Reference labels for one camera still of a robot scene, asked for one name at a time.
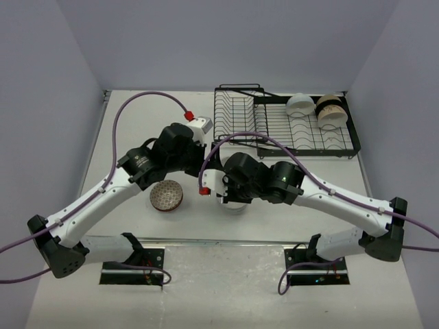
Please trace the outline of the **light blue bowl front row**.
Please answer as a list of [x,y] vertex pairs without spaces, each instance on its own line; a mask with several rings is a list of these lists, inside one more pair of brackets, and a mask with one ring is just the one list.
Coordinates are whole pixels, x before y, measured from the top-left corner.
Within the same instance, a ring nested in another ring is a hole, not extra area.
[[240,204],[236,202],[220,204],[220,207],[228,215],[241,215],[247,209],[246,204]]

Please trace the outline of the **brown patterned ceramic bowl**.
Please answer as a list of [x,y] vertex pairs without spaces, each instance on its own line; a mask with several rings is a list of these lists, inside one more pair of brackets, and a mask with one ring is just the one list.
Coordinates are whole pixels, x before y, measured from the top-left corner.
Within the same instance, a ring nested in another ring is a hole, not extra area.
[[150,191],[150,203],[160,212],[170,212],[183,201],[182,186],[174,180],[164,180],[157,183]]

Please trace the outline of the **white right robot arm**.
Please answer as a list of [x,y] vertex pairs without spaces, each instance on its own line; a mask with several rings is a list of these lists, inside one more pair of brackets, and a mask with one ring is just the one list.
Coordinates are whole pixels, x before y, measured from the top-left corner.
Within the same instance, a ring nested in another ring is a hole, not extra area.
[[399,216],[407,213],[406,200],[364,197],[321,179],[313,182],[291,162],[267,166],[241,152],[227,158],[223,168],[226,202],[249,204],[262,199],[303,206],[353,225],[350,230],[311,237],[305,257],[311,268],[321,269],[330,260],[362,253],[386,262],[399,260],[404,237],[404,220]]

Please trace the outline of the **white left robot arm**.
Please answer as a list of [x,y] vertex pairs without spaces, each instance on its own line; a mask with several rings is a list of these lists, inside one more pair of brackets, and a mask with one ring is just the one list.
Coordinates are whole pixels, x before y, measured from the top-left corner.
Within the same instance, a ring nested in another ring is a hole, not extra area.
[[169,173],[182,171],[197,177],[212,128],[210,119],[199,117],[187,124],[172,123],[154,140],[130,149],[110,173],[81,198],[44,218],[36,215],[27,226],[36,234],[35,245],[55,278],[65,278],[82,265],[112,262],[136,269],[143,248],[130,233],[94,237],[87,232],[120,204],[161,182]]

